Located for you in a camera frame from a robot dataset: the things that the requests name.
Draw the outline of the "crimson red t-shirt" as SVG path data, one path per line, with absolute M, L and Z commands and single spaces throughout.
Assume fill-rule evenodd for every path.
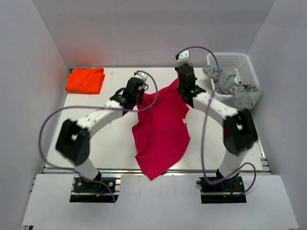
M 187 150 L 190 136 L 184 119 L 189 108 L 177 91 L 178 80 L 158 93 L 145 94 L 138 109 L 138 123 L 132 127 L 136 161 L 142 170 L 168 170 Z

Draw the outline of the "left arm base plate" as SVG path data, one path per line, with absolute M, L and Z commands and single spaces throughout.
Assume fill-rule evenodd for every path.
M 102 177 L 111 190 L 114 198 L 103 184 L 94 184 L 84 181 L 81 177 L 75 177 L 72 183 L 71 203 L 115 203 L 119 196 L 120 178 Z

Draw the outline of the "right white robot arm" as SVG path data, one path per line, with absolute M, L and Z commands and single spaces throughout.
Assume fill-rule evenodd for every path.
M 206 184 L 217 185 L 222 191 L 228 191 L 234 185 L 242 168 L 241 162 L 247 151 L 258 141 L 258 134 L 248 109 L 237 110 L 214 99 L 203 88 L 196 85 L 194 69 L 191 65 L 181 64 L 175 68 L 178 77 L 178 92 L 182 100 L 191 108 L 204 112 L 205 119 L 201 135 L 201 166 L 204 168 L 204 134 L 207 118 L 218 122 L 223 128 L 223 144 L 225 154 L 216 178 L 209 180 L 205 175 Z

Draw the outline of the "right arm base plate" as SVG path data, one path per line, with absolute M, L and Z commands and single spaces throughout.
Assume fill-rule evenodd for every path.
M 217 185 L 210 185 L 204 177 L 200 177 L 196 185 L 201 192 L 202 204 L 243 204 L 247 202 L 246 195 L 238 195 L 245 191 L 241 176 Z

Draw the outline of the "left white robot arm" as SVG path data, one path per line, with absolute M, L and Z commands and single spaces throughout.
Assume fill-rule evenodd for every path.
M 130 78 L 123 92 L 117 91 L 105 103 L 105 110 L 98 109 L 80 119 L 63 122 L 56 150 L 85 178 L 84 184 L 90 191 L 97 191 L 101 187 L 101 174 L 89 159 L 90 140 L 100 129 L 141 103 L 147 77 L 146 74 L 138 73 Z

